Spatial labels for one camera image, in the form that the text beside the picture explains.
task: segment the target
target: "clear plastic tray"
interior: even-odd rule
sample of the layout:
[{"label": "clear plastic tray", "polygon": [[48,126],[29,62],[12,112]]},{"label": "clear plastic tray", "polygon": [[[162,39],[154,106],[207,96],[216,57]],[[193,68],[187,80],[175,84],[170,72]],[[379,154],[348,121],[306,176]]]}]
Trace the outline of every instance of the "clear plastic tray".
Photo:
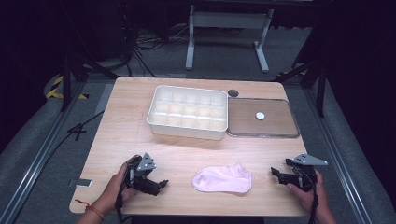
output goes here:
[{"label": "clear plastic tray", "polygon": [[175,86],[159,86],[147,117],[157,134],[220,140],[228,128],[228,95]]},{"label": "clear plastic tray", "polygon": [[227,134],[230,136],[294,138],[300,135],[285,100],[230,98],[229,111]]}]

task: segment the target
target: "bracelet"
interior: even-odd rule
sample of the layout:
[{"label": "bracelet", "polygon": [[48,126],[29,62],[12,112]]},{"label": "bracelet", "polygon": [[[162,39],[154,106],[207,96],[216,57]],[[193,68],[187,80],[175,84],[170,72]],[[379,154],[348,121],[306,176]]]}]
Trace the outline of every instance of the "bracelet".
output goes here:
[{"label": "bracelet", "polygon": [[[75,201],[78,203],[85,203],[85,202],[80,201],[79,199],[75,199]],[[97,210],[95,207],[93,207],[89,203],[85,203],[85,204],[87,204],[87,206],[85,207],[85,211],[91,210],[91,211],[95,212],[102,220],[105,220],[106,216],[103,215],[103,213],[101,211]]]}]

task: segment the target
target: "wooden table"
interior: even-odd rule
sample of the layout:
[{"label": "wooden table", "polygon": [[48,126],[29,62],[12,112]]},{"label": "wooden table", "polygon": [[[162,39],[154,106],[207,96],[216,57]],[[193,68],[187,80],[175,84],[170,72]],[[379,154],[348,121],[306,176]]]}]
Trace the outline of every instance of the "wooden table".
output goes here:
[{"label": "wooden table", "polygon": [[[148,176],[169,183],[158,196],[139,193],[122,208],[123,214],[195,216],[306,216],[284,185],[272,176],[273,166],[291,173],[286,158],[306,152],[303,139],[236,138],[220,141],[153,134],[146,121],[151,99],[159,85],[210,90],[238,90],[239,97],[287,100],[279,83],[203,79],[120,77],[108,101],[81,178],[92,180],[89,188],[77,187],[70,203],[73,213],[92,203],[111,176],[135,154],[148,152],[157,168]],[[252,189],[246,194],[205,193],[195,190],[191,180],[209,166],[231,166],[240,162],[252,173]]]}]

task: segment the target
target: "tray lid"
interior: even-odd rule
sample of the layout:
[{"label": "tray lid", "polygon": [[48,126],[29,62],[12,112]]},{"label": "tray lid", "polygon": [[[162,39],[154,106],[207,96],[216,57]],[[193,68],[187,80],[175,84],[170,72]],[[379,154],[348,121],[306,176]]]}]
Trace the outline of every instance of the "tray lid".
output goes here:
[{"label": "tray lid", "polygon": [[227,134],[235,137],[300,135],[289,102],[278,99],[229,98]]}]

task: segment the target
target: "pink sock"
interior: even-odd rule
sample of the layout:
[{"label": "pink sock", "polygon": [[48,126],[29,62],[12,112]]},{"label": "pink sock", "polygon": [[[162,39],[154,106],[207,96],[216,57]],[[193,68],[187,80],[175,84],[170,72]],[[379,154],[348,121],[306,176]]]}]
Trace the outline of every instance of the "pink sock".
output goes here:
[{"label": "pink sock", "polygon": [[206,167],[194,176],[192,186],[205,192],[246,193],[251,189],[251,172],[237,163],[234,166]]}]

